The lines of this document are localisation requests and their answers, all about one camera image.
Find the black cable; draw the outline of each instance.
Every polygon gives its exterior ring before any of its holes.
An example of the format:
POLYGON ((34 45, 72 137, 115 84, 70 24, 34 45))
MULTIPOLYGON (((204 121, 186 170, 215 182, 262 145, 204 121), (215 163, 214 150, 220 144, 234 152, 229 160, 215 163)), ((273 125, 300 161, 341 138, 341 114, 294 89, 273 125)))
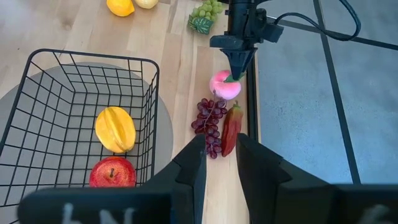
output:
POLYGON ((349 14, 351 15, 351 17, 354 19, 355 21, 355 25, 356 25, 356 29, 355 29, 355 33, 350 36, 350 37, 345 37, 343 35, 338 35, 338 34, 334 34, 328 30, 325 30, 324 28, 320 27, 315 21, 313 21, 311 18, 304 16, 303 14, 297 13, 297 12, 288 12, 285 13, 281 16, 279 16, 275 21, 274 24, 278 24, 278 22, 286 17, 286 16, 296 16, 296 17, 300 17, 302 19, 305 19, 307 22, 311 23, 315 28, 317 28, 318 30, 320 30, 322 33, 324 33, 325 35, 327 35, 330 38, 333 38, 335 40, 340 40, 340 41, 349 41, 354 39, 356 36, 358 36, 360 30, 361 30, 361 21, 359 20, 356 12, 354 11, 354 9, 352 8, 352 6, 347 2, 347 0, 339 0, 344 7, 348 10, 349 14))

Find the red chili pepper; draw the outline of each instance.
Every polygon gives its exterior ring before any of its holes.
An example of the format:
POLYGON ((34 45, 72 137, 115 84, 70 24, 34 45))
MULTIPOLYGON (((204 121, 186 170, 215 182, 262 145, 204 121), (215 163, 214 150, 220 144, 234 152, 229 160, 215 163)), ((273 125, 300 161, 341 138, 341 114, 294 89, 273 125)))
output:
POLYGON ((221 137, 221 155, 226 157, 235 147, 238 133, 241 132, 243 111, 238 101, 228 110, 225 120, 223 135, 221 137))

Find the red apple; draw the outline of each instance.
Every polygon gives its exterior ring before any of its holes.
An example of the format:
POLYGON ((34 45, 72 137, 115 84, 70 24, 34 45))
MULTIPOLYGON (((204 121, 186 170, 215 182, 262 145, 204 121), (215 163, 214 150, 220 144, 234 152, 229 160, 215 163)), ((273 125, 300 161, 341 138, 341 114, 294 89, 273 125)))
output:
POLYGON ((240 82, 225 82, 231 75, 229 70, 217 72, 210 80, 210 91, 216 93, 216 96, 224 99, 231 100, 235 98, 241 91, 240 82))
POLYGON ((95 164, 90 174, 90 187, 134 187, 136 170, 122 157, 107 157, 95 164))

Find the wooden table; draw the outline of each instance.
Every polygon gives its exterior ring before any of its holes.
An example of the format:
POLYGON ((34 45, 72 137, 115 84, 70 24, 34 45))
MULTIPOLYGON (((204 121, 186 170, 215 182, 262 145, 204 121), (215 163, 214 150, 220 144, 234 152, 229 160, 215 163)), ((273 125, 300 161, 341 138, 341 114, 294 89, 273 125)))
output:
MULTIPOLYGON (((219 16, 210 35, 187 27, 189 14, 200 5, 194 0, 160 0, 151 10, 135 5, 136 11, 122 18, 110 13, 105 0, 0 1, 0 96, 19 83, 28 55, 39 48, 152 59, 160 65, 160 97, 172 120, 175 156, 194 136, 190 124, 197 103, 211 98, 210 77, 229 69, 224 54, 209 48, 209 38, 226 30, 227 17, 219 16)), ((237 97, 244 112, 245 83, 243 79, 237 97)), ((235 153, 209 158, 203 223, 248 220, 235 153)))

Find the black wire basket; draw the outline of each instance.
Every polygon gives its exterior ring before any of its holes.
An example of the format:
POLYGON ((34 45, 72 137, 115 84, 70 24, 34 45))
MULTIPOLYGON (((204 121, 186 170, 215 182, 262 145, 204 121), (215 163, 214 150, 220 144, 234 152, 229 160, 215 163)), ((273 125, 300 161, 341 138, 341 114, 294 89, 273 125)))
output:
POLYGON ((151 60, 33 52, 0 142, 0 223, 17 222, 14 212, 9 218, 2 215, 38 189, 88 187, 91 169, 107 156, 132 163, 136 187, 149 180, 154 175, 158 95, 159 66, 151 60), (127 153, 110 152, 96 137, 96 117, 108 106, 122 107, 133 118, 136 142, 127 153))

